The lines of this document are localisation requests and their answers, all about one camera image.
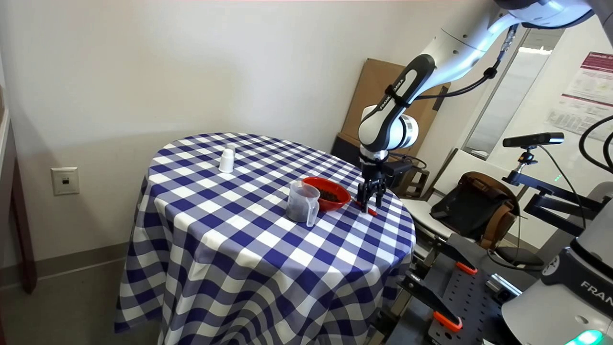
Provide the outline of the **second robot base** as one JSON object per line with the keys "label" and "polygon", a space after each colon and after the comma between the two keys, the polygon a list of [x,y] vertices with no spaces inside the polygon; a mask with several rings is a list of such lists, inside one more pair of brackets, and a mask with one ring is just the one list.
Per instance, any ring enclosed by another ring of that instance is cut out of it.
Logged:
{"label": "second robot base", "polygon": [[613,184],[568,203],[534,195],[526,211],[572,240],[501,305],[505,326],[520,345],[610,345]]}

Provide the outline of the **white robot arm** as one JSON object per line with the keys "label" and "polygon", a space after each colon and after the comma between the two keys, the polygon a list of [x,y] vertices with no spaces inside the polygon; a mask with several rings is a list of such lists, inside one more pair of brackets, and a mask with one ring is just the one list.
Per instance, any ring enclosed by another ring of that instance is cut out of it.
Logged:
{"label": "white robot arm", "polygon": [[375,105],[361,111],[357,140],[361,182],[355,201],[361,209],[369,197],[380,203],[386,190],[384,159],[390,151],[417,140],[417,123],[405,109],[426,90],[465,77],[501,33],[511,40],[522,25],[530,29],[564,29],[595,15],[610,33],[610,0],[466,0],[384,88]]}

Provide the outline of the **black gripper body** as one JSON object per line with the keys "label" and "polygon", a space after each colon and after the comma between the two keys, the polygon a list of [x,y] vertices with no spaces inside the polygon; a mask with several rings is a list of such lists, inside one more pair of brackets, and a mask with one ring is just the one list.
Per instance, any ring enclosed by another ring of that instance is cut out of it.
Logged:
{"label": "black gripper body", "polygon": [[392,180],[392,169],[382,161],[365,165],[361,169],[361,178],[363,190],[384,190],[386,184]]}

